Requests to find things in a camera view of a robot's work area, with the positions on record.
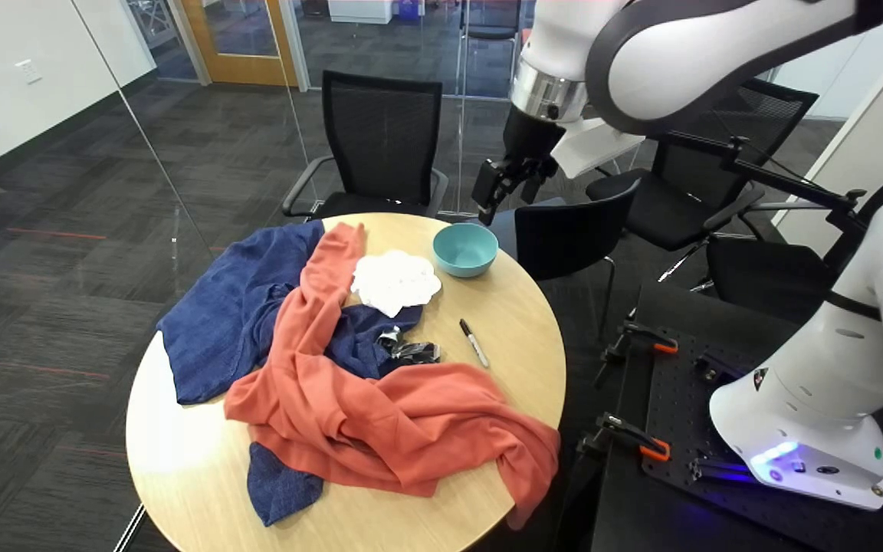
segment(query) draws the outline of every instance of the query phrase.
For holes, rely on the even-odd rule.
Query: wall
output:
[[[883,184],[883,85],[846,121],[807,179],[836,195],[878,189]],[[836,231],[817,211],[778,215],[776,228],[787,244],[804,244],[817,251],[828,251],[836,240]]]
[[[76,0],[119,83],[154,72],[122,0]],[[70,0],[0,0],[0,158],[117,85]]]
[[[783,85],[820,92],[809,121],[846,121],[883,80],[883,25],[783,64]]]

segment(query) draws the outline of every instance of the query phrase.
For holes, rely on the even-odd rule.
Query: teal bowl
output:
[[[431,251],[443,274],[471,278],[496,260],[501,244],[487,228],[467,220],[438,231]]]

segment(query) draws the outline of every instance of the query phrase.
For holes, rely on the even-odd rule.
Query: orange towel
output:
[[[359,380],[321,357],[350,294],[363,228],[334,228],[316,247],[277,316],[262,372],[225,399],[252,439],[298,473],[338,486],[431,494],[438,479],[496,460],[521,529],[558,471],[558,434],[514,414],[471,364],[398,368]]]

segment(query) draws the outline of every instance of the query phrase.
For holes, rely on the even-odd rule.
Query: round table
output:
[[[444,220],[413,215],[346,215],[364,225],[364,255],[412,251],[431,257]],[[461,320],[490,357],[505,403],[549,428],[564,409],[564,344],[536,284],[501,251],[479,278],[438,274],[443,291],[423,311],[412,340],[431,340],[444,363],[471,363]],[[180,409],[170,357],[156,335],[139,364],[126,417],[128,471],[154,524],[183,552],[208,550],[467,550],[511,508],[494,462],[447,475],[431,496],[324,486],[321,496],[265,529],[252,508],[247,428],[225,421],[222,399]]]

